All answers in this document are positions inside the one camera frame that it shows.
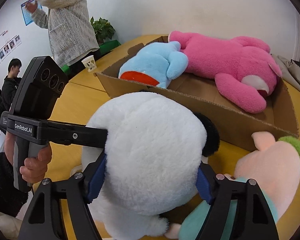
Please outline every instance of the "green plush ear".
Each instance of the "green plush ear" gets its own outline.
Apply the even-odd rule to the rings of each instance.
[[[300,141],[292,136],[281,137],[278,141],[284,141],[290,143],[298,152],[300,156]]]

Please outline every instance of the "plush toy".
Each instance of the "plush toy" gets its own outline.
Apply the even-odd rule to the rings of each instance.
[[[214,79],[221,95],[249,113],[266,108],[282,73],[269,54],[269,46],[251,37],[221,40],[199,33],[174,31],[169,41],[178,41],[189,59],[186,72]]]
[[[293,137],[282,137],[276,142],[269,132],[255,132],[252,137],[257,150],[237,162],[234,180],[246,182],[255,179],[277,223],[291,204],[300,182],[300,141]],[[236,205],[237,201],[232,200],[222,240],[230,237]],[[209,208],[203,201],[181,226],[173,224],[166,236],[171,239],[195,240]]]
[[[151,92],[106,102],[87,126],[108,130],[105,181],[89,209],[117,240],[163,235],[169,223],[159,214],[196,195],[201,160],[220,141],[207,117]],[[83,169],[100,153],[83,147]]]
[[[122,65],[119,78],[167,88],[188,65],[188,58],[180,52],[180,43],[154,42],[143,47],[136,56]]]

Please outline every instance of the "gray bag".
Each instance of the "gray bag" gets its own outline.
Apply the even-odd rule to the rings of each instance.
[[[300,67],[292,60],[272,54],[282,71],[282,78],[300,91]]]

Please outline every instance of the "cardboard box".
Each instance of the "cardboard box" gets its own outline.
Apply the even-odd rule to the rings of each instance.
[[[168,42],[168,37],[160,36],[145,44],[152,42]],[[282,80],[277,84],[274,93],[267,98],[267,108],[262,113],[249,114],[220,95],[214,80],[192,74],[182,74],[171,82],[168,89],[118,79],[120,67],[143,47],[144,44],[140,43],[129,48],[125,57],[101,73],[96,73],[111,98],[140,90],[161,94],[193,112],[204,114],[216,125],[223,141],[248,151],[255,150],[251,134],[256,131],[269,131],[276,139],[289,135],[299,137],[293,104]]]

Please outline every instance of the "screw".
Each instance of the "screw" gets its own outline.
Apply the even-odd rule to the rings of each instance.
[[[42,180],[43,185],[47,185],[49,183],[50,183],[50,179],[48,179],[48,178],[45,178],[45,179]]]
[[[254,179],[249,179],[249,184],[254,186],[257,182]]]
[[[216,178],[219,179],[219,180],[224,180],[225,176],[223,174],[217,174]]]
[[[81,179],[82,177],[83,177],[82,172],[77,172],[77,173],[74,175],[74,178],[75,178],[75,179]]]

